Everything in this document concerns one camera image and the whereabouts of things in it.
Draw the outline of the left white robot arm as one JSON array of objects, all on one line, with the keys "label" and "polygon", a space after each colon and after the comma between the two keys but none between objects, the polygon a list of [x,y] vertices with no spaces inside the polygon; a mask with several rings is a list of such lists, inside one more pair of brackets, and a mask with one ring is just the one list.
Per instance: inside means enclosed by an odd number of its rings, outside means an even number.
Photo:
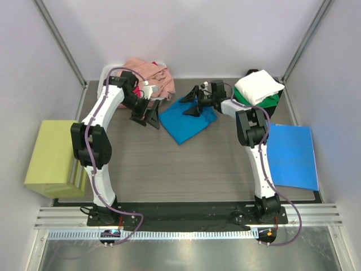
[{"label": "left white robot arm", "polygon": [[134,91],[138,84],[139,79],[128,69],[119,76],[108,74],[90,113],[80,123],[71,126],[73,154],[88,174],[94,195],[93,207],[87,213],[89,225],[112,226],[125,215],[118,207],[109,175],[112,146],[107,128],[118,106],[122,104],[130,109],[130,120],[142,126],[160,127],[160,102],[152,98],[157,86],[145,80],[137,95]]}]

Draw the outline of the blue t shirt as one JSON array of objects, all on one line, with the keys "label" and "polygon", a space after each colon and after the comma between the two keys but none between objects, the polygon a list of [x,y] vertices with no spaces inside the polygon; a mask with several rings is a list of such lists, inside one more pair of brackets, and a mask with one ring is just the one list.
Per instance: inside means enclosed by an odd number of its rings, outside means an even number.
[{"label": "blue t shirt", "polygon": [[159,114],[160,123],[178,145],[196,136],[217,120],[212,107],[206,107],[199,117],[184,115],[183,112],[196,102],[181,103],[181,98]]}]

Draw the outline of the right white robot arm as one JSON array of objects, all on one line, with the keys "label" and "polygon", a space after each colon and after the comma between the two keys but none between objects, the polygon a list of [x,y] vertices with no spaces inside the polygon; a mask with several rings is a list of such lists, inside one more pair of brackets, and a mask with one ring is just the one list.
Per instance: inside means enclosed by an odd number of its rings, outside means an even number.
[{"label": "right white robot arm", "polygon": [[269,115],[261,107],[246,106],[230,97],[222,80],[196,85],[180,102],[194,102],[195,105],[183,112],[184,115],[199,117],[204,108],[212,107],[219,113],[236,121],[239,143],[248,154],[255,186],[253,215],[260,223],[276,223],[281,214],[279,194],[271,178],[267,157],[267,139],[270,128]]}]

